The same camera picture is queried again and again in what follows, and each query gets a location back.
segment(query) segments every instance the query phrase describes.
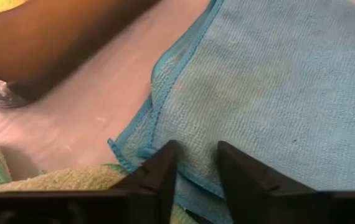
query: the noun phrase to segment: brown object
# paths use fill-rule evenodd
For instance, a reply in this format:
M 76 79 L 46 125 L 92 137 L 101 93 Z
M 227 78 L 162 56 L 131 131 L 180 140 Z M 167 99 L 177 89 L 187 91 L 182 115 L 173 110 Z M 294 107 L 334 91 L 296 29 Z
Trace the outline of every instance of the brown object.
M 0 80 L 38 99 L 157 1 L 31 0 L 0 12 Z

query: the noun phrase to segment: table surface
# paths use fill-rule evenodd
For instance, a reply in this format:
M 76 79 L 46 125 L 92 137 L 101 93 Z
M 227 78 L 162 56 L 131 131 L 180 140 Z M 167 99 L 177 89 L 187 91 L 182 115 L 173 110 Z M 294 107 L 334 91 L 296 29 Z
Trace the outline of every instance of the table surface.
M 0 145 L 13 178 L 116 163 L 107 145 L 150 93 L 154 64 L 209 0 L 162 0 L 45 98 L 0 110 Z

